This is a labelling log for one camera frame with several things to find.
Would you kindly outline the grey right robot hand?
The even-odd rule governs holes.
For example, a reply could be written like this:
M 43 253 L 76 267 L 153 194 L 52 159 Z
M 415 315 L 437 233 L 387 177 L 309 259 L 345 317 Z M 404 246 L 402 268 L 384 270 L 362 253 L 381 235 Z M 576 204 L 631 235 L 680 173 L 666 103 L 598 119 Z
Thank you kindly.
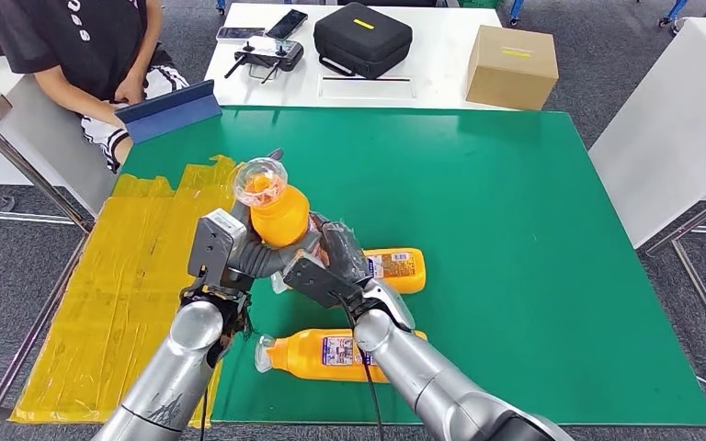
M 343 221 L 329 220 L 315 211 L 310 212 L 310 219 L 322 234 L 326 267 L 346 282 L 365 286 L 371 279 L 371 272 L 353 230 Z

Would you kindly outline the person's left hand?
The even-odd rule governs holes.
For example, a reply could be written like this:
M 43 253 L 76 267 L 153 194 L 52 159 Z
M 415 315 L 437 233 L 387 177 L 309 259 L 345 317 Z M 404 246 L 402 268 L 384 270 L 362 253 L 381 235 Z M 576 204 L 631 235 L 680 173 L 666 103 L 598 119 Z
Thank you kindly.
M 145 71 L 134 67 L 128 71 L 120 82 L 114 94 L 114 101 L 129 105 L 138 104 L 144 100 L 143 82 Z

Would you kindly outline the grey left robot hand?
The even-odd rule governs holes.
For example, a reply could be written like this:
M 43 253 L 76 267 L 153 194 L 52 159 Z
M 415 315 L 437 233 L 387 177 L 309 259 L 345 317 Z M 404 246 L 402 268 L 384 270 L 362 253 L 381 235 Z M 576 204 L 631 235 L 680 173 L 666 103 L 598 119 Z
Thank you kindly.
M 253 278 L 268 277 L 276 293 L 289 288 L 283 273 L 297 254 L 325 264 L 309 199 L 289 184 L 282 156 L 277 149 L 254 158 L 238 165 L 233 176 L 232 215 L 247 228 L 237 269 Z

